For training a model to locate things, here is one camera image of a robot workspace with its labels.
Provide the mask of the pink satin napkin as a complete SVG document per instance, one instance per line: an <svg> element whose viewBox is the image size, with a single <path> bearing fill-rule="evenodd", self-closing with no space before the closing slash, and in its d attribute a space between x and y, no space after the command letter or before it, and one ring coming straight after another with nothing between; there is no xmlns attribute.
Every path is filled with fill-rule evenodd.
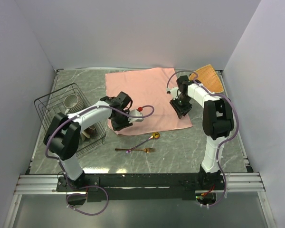
<svg viewBox="0 0 285 228"><path fill-rule="evenodd" d="M166 93L166 85L174 73L173 68L158 67L105 75L108 97L125 92L133 100L131 109L145 105L154 107L154 113L150 117L145 118L142 122L134 122L133 126L115 131L116 134L133 136L192 127L189 116L179 119L170 105L172 97Z"/></svg>

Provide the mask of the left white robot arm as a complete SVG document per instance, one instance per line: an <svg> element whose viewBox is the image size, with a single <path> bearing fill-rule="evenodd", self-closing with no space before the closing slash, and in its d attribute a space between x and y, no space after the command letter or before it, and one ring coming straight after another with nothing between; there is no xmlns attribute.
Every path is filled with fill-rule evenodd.
<svg viewBox="0 0 285 228"><path fill-rule="evenodd" d="M77 114L55 115L43 140L46 145L45 155L58 161L72 190L79 191L85 185L85 172L76 156L81 133L103 119L111 120L114 131L132 126L128 117L128 106L132 104L130 96L120 92L116 97L101 98L95 105Z"/></svg>

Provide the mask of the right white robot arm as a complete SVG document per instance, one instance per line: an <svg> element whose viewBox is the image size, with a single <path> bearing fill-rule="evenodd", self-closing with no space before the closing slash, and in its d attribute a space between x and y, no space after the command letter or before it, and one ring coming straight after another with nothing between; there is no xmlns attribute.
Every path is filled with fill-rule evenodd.
<svg viewBox="0 0 285 228"><path fill-rule="evenodd" d="M230 139L235 126L234 112L228 98L209 91L199 80L180 76L176 83L176 87L166 88L166 92L172 97L170 105L179 119L192 109L191 100L203 108L202 128L206 135L206 149L198 173L198 183L207 190L224 181L220 160L224 144Z"/></svg>

